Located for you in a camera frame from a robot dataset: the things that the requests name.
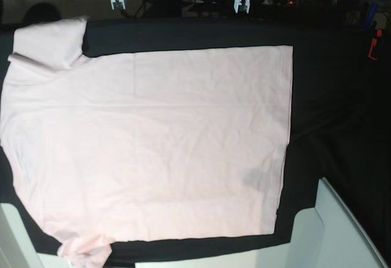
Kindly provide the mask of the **pink T-shirt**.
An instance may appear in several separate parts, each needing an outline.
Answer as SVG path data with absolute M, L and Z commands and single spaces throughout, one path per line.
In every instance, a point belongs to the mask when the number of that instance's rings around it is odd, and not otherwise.
M 2 85 L 13 186 L 76 267 L 115 242 L 272 234 L 292 46 L 89 58 L 85 18 L 17 29 Z

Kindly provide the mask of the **white power strip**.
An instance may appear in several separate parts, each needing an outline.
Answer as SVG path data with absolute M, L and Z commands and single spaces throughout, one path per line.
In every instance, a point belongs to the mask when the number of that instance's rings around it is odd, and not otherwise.
M 281 5 L 281 6 L 293 6 L 293 0 L 262 0 L 263 4 L 266 5 Z

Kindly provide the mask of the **red clamp right edge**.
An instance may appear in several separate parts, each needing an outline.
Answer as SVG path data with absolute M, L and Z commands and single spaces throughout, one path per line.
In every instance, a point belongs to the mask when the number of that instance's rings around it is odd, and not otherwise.
M 374 61 L 377 61 L 377 56 L 374 55 L 374 50 L 378 44 L 378 40 L 382 36 L 382 29 L 377 29 L 376 30 L 376 35 L 371 39 L 370 47 L 368 50 L 368 58 Z

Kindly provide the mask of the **black table cloth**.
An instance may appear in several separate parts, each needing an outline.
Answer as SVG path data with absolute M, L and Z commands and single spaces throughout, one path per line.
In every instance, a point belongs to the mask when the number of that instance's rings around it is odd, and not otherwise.
M 88 56 L 141 51 L 291 45 L 292 140 L 276 229 L 270 236 L 118 243 L 109 266 L 178 261 L 286 244 L 293 220 L 328 179 L 390 261 L 390 36 L 367 56 L 373 34 L 208 19 L 90 21 Z

